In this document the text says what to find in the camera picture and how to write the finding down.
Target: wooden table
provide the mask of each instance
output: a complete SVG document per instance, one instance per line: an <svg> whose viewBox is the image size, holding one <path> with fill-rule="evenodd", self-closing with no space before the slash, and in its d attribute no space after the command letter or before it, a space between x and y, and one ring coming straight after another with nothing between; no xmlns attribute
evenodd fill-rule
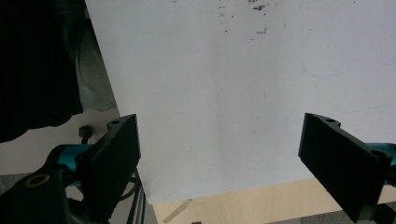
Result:
<svg viewBox="0 0 396 224"><path fill-rule="evenodd" d="M396 189L385 186L379 202L394 201ZM159 224L263 224L341 210L315 178L153 207Z"/></svg>

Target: black cloth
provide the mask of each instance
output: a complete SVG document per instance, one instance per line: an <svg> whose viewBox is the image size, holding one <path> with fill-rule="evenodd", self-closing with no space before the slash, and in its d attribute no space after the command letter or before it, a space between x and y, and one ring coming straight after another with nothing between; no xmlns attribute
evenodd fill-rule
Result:
<svg viewBox="0 0 396 224"><path fill-rule="evenodd" d="M82 112L76 69L49 0L0 1L0 143Z"/></svg>

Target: white surface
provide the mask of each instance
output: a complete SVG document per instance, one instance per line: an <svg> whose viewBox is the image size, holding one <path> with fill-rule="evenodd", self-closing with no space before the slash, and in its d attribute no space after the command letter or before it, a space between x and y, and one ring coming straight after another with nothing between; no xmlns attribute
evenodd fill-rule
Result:
<svg viewBox="0 0 396 224"><path fill-rule="evenodd" d="M89 143L96 143L106 132L106 124L120 117L118 110L85 111L59 127L30 130L17 139L0 144L0 175L27 174L36 171L50 152L62 144L79 144L78 128L93 127Z"/></svg>
<svg viewBox="0 0 396 224"><path fill-rule="evenodd" d="M309 177L305 112L395 142L395 1L87 4L151 203Z"/></svg>

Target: cable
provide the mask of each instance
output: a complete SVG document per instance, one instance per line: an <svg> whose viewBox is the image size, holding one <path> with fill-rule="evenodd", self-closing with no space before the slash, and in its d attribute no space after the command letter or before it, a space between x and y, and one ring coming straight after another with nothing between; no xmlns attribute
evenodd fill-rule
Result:
<svg viewBox="0 0 396 224"><path fill-rule="evenodd" d="M137 181L138 181L137 178L131 177L131 180L129 182L134 183L134 186L131 188L131 190L129 190L128 193L126 193L120 197L120 201L124 201L125 199L131 197L134 194L134 192L136 191L136 187L137 187L137 184L136 184Z"/></svg>
<svg viewBox="0 0 396 224"><path fill-rule="evenodd" d="M145 224L145 216L146 216L146 193L143 191L143 211L142 211L142 219L140 220L140 224Z"/></svg>
<svg viewBox="0 0 396 224"><path fill-rule="evenodd" d="M142 214L142 201L143 201L143 190L139 192L139 201L138 201L138 206L137 206L137 212L136 212L136 224L138 223L139 220L141 220Z"/></svg>
<svg viewBox="0 0 396 224"><path fill-rule="evenodd" d="M134 193L134 202L132 203L131 211L129 212L128 220L126 221L127 224L133 224L134 223L134 213L136 211L136 206L137 206L137 203L138 203L139 192L142 189L141 186L142 186L142 183L140 182L139 179L137 179L136 191Z"/></svg>

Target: dark stain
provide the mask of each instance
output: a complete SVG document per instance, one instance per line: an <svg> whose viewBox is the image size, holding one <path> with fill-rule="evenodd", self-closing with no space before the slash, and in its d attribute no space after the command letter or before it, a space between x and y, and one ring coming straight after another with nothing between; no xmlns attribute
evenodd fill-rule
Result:
<svg viewBox="0 0 396 224"><path fill-rule="evenodd" d="M263 8L265 8L265 5L260 5L260 6L254 7L253 9L261 11Z"/></svg>
<svg viewBox="0 0 396 224"><path fill-rule="evenodd" d="M267 33L267 27L265 27L263 31L257 32L257 34L259 35L265 35L266 33Z"/></svg>

